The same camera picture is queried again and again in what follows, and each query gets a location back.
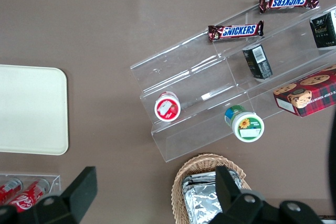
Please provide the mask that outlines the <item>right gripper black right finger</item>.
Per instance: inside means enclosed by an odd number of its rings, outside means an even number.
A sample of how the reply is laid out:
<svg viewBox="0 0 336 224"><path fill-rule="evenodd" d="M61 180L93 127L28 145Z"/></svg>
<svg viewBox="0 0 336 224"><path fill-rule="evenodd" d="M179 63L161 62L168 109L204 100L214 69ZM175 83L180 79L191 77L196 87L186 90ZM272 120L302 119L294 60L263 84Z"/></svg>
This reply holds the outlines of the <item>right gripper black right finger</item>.
<svg viewBox="0 0 336 224"><path fill-rule="evenodd" d="M306 204L283 201L278 208L251 192L242 193L225 166L217 166L216 195L222 212L210 223L323 223Z"/></svg>

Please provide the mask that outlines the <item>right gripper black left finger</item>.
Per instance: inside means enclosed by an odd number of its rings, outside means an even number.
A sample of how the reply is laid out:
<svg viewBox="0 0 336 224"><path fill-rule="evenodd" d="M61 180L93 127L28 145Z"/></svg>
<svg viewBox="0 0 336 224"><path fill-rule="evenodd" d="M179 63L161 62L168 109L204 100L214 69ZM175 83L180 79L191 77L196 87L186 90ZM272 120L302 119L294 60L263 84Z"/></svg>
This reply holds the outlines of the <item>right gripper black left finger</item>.
<svg viewBox="0 0 336 224"><path fill-rule="evenodd" d="M1 206L1 223L80 223L97 192L96 167L87 166L60 195L48 196L26 211Z"/></svg>

